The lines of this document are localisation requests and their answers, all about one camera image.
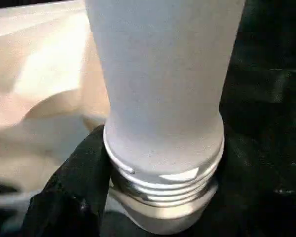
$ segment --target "gloved hand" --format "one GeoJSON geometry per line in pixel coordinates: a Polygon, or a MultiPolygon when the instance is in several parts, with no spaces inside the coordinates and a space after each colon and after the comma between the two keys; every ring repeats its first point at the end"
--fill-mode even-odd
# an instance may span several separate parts
{"type": "Polygon", "coordinates": [[[99,236],[111,175],[102,134],[97,127],[31,199],[23,237],[99,236]]]}

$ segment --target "white bottle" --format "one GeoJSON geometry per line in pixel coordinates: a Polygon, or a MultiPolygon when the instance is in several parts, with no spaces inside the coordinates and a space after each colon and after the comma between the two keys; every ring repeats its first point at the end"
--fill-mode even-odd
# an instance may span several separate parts
{"type": "Polygon", "coordinates": [[[192,225],[216,191],[222,87],[244,0],[86,0],[111,112],[114,199],[142,228],[192,225]]]}

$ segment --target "dark surface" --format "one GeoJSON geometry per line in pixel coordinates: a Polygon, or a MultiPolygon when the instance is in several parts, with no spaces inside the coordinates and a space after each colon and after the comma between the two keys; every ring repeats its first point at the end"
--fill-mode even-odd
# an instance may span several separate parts
{"type": "MultiPolygon", "coordinates": [[[[219,189],[200,220],[174,236],[296,236],[296,0],[247,0],[220,112],[226,144],[216,173],[219,189]]],[[[25,225],[27,231],[32,230],[32,237],[40,236],[33,230],[44,229],[41,223],[46,220],[53,220],[54,231],[64,236],[61,233],[66,227],[58,219],[60,213],[76,215],[87,222],[89,231],[97,231],[94,218],[101,216],[98,210],[103,202],[94,200],[96,195],[103,196],[106,181],[105,188],[98,188],[104,169],[91,166],[89,161],[93,157],[107,159],[101,131],[98,134],[93,142],[75,151],[73,157],[79,162],[72,164],[69,158],[45,188],[54,190],[61,180],[57,198],[51,197],[61,211],[47,217],[41,210],[46,204],[32,202],[29,215],[33,218],[25,225]],[[67,205],[62,198],[73,198],[68,202],[75,204],[67,205]],[[79,211],[79,206],[87,208],[79,211]]],[[[68,223],[76,222],[68,218],[68,223]]],[[[156,235],[141,230],[121,214],[107,213],[101,236],[156,235]]]]}

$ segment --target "white cylindrical object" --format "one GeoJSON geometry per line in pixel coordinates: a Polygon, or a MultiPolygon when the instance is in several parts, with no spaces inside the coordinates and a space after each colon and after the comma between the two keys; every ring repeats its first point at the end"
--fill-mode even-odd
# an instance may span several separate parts
{"type": "Polygon", "coordinates": [[[219,102],[243,4],[86,0],[111,105],[104,143],[122,190],[147,207],[186,204],[210,182],[223,151],[219,102]]]}

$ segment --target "beige fabric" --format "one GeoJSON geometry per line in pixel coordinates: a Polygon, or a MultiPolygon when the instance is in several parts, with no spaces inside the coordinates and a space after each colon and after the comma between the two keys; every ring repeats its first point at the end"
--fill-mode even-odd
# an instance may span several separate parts
{"type": "Polygon", "coordinates": [[[83,1],[0,10],[0,182],[40,189],[108,112],[83,1]]]}

